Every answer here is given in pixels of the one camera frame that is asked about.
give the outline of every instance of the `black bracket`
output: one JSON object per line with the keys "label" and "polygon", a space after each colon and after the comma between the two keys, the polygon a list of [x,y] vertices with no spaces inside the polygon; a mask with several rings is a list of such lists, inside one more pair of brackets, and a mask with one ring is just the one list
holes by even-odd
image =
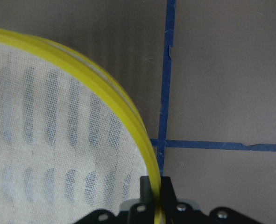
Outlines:
{"label": "black bracket", "polygon": [[[261,224],[230,208],[219,207],[207,216],[192,203],[178,201],[171,179],[162,177],[161,207],[166,224]],[[127,209],[118,216],[108,210],[96,210],[75,224],[153,224],[155,202],[149,178],[140,179],[140,199],[129,201]]]}

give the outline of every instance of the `gray surface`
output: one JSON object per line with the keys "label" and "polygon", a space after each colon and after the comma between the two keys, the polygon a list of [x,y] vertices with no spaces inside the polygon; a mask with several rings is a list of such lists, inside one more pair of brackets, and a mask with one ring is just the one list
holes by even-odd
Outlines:
{"label": "gray surface", "polygon": [[276,144],[276,1],[177,0],[168,139]]}
{"label": "gray surface", "polygon": [[165,7],[166,0],[0,0],[0,28],[90,57],[126,89],[157,138]]}
{"label": "gray surface", "polygon": [[276,224],[276,153],[167,148],[164,174],[205,214],[227,206]]}

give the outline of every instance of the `blue tape line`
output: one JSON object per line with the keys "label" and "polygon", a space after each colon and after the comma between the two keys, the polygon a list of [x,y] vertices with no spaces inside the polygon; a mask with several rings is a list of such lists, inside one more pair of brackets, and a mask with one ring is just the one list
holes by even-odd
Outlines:
{"label": "blue tape line", "polygon": [[165,146],[170,148],[199,148],[199,149],[276,152],[276,144],[256,144],[256,145],[246,146],[242,143],[234,143],[234,142],[183,141],[183,140],[158,140],[158,139],[151,139],[151,143],[154,147]]}
{"label": "blue tape line", "polygon": [[164,55],[163,55],[163,75],[162,75],[162,90],[161,90],[161,110],[160,110],[160,121],[159,121],[159,128],[158,128],[158,138],[162,140],[163,144],[160,144],[157,146],[157,155],[156,155],[161,175],[163,175],[164,150],[166,147],[165,139],[167,135],[171,63],[172,63],[171,57],[170,57],[170,47],[173,46],[174,21],[175,21],[175,0],[167,0],[165,43],[164,43]]}

